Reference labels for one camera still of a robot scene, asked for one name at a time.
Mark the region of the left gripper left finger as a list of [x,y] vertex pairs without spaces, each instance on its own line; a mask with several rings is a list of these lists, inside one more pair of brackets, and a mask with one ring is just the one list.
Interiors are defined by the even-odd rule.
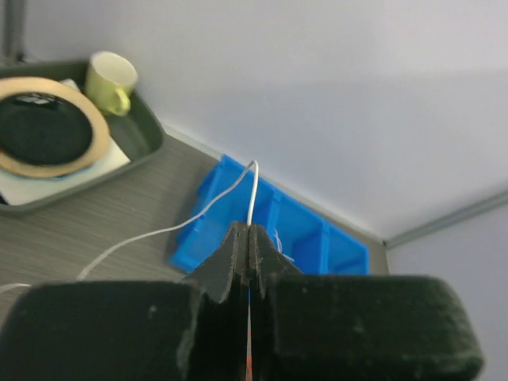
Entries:
[[242,380],[248,227],[172,281],[34,287],[1,328],[4,380]]

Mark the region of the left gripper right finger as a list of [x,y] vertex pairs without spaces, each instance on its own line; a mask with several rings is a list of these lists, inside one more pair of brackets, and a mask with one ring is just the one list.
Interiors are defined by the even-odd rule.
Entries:
[[473,380],[485,359],[457,293],[427,275],[306,275],[248,231],[256,380]]

